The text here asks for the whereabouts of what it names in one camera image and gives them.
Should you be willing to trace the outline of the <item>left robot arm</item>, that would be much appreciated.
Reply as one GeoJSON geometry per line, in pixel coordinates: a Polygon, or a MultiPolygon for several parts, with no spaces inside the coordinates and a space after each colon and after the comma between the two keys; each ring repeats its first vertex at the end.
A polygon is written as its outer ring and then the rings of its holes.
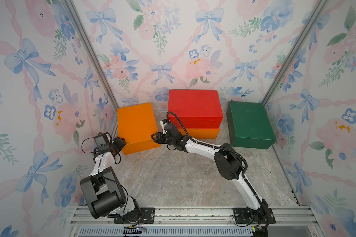
{"type": "Polygon", "coordinates": [[[121,162],[121,150],[126,141],[113,138],[108,132],[99,133],[92,138],[96,147],[94,169],[88,177],[80,181],[83,196],[91,216],[113,218],[116,223],[132,223],[140,221],[143,214],[135,200],[117,178],[114,166],[121,162]]]}

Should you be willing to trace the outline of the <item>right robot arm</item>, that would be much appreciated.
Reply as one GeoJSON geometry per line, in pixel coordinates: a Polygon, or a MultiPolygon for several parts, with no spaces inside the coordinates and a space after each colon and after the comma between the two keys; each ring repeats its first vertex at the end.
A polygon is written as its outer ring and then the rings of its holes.
{"type": "Polygon", "coordinates": [[[249,223],[275,222],[275,216],[265,199],[261,198],[246,175],[248,164],[230,144],[214,145],[199,141],[188,134],[183,135],[179,129],[166,119],[161,121],[163,131],[156,132],[151,138],[156,144],[167,144],[185,153],[201,155],[213,160],[219,174],[231,181],[242,195],[247,211],[250,213],[249,223]]]}

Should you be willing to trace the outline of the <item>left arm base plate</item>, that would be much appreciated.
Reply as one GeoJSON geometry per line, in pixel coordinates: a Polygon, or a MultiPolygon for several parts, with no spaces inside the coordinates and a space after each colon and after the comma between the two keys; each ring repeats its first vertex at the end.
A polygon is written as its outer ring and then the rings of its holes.
{"type": "Polygon", "coordinates": [[[115,224],[153,224],[155,219],[154,207],[137,207],[124,216],[116,215],[115,224]]]}

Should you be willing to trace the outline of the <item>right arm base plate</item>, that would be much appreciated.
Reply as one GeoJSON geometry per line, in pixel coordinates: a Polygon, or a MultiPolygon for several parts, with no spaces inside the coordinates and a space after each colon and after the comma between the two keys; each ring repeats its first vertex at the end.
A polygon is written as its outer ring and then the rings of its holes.
{"type": "Polygon", "coordinates": [[[253,210],[249,207],[235,207],[232,209],[233,221],[236,224],[275,224],[275,215],[271,208],[260,208],[259,210],[253,210]]]}

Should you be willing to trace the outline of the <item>red shoebox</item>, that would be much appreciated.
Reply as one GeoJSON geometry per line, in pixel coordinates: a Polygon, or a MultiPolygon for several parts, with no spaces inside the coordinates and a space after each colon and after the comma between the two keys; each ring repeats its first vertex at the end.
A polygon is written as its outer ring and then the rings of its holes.
{"type": "Polygon", "coordinates": [[[216,90],[170,90],[168,111],[169,120],[179,128],[181,122],[186,129],[217,129],[223,120],[216,90]]]}

